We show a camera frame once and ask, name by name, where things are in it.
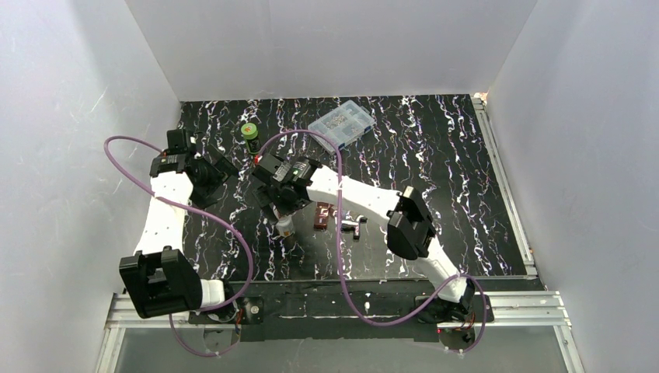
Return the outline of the white pill bottle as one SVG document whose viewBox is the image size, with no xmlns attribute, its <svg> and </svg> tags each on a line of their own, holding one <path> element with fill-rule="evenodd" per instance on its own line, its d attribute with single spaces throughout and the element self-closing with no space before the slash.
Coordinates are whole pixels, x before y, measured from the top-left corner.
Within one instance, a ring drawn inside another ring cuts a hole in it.
<svg viewBox="0 0 659 373">
<path fill-rule="evenodd" d="M 275 228 L 277 233 L 282 238 L 287 238 L 295 234 L 295 226 L 290 215 L 283 215 L 276 207 L 273 207 L 277 222 Z"/>
</svg>

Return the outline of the red weekly pill organizer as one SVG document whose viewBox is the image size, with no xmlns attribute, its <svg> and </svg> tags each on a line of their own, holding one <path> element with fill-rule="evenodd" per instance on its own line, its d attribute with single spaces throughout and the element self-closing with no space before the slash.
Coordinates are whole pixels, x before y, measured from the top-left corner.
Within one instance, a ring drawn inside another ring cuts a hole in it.
<svg viewBox="0 0 659 373">
<path fill-rule="evenodd" d="M 313 228 L 316 231 L 327 230 L 330 215 L 333 212 L 333 205 L 325 202 L 317 202 L 314 213 Z"/>
</svg>

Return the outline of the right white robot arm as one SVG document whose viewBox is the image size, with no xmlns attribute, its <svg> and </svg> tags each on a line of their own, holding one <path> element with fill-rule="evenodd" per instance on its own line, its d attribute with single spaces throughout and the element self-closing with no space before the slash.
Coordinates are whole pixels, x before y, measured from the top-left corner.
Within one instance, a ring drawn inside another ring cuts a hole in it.
<svg viewBox="0 0 659 373">
<path fill-rule="evenodd" d="M 294 162 L 265 154 L 256 161 L 253 176 L 262 184 L 255 195 L 268 218 L 276 221 L 312 203 L 332 204 L 385 228 L 386 244 L 394 255 L 411 260 L 440 289 L 438 299 L 447 309 L 466 314 L 475 286 L 459 275 L 437 238 L 433 218 L 420 191 L 371 186 L 320 162 L 300 157 Z"/>
</svg>

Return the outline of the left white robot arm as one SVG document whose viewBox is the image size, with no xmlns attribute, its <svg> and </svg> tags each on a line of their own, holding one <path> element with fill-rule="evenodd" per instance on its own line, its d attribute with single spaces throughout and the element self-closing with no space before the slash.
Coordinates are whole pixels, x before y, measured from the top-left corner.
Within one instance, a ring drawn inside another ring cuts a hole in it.
<svg viewBox="0 0 659 373">
<path fill-rule="evenodd" d="M 119 273 L 137 314 L 143 319 L 177 312 L 234 309 L 235 291 L 223 280 L 203 280 L 183 254 L 187 208 L 204 210 L 218 202 L 218 189 L 238 170 L 227 158 L 217 162 L 197 150 L 192 132 L 170 130 L 167 146 L 149 170 L 153 197 L 141 238 Z"/>
</svg>

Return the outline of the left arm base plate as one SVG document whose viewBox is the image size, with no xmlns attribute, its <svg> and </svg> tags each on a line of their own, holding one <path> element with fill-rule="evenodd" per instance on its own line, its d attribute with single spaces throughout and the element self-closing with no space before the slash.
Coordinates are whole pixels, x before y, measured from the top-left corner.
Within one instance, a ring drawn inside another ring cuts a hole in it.
<svg viewBox="0 0 659 373">
<path fill-rule="evenodd" d="M 220 309 L 190 312 L 188 323 L 202 329 L 209 351 L 220 351 L 240 341 L 244 326 L 261 324 L 264 311 L 263 297 L 241 297 Z"/>
</svg>

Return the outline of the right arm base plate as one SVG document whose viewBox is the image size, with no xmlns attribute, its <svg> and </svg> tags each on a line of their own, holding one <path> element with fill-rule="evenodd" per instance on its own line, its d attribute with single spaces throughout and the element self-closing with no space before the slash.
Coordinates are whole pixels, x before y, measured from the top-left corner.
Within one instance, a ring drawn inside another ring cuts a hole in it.
<svg viewBox="0 0 659 373">
<path fill-rule="evenodd" d="M 444 349 L 457 354 L 473 349 L 482 339 L 480 328 L 495 321 L 490 297 L 480 294 L 466 307 L 434 298 L 414 318 L 419 323 L 436 325 Z"/>
</svg>

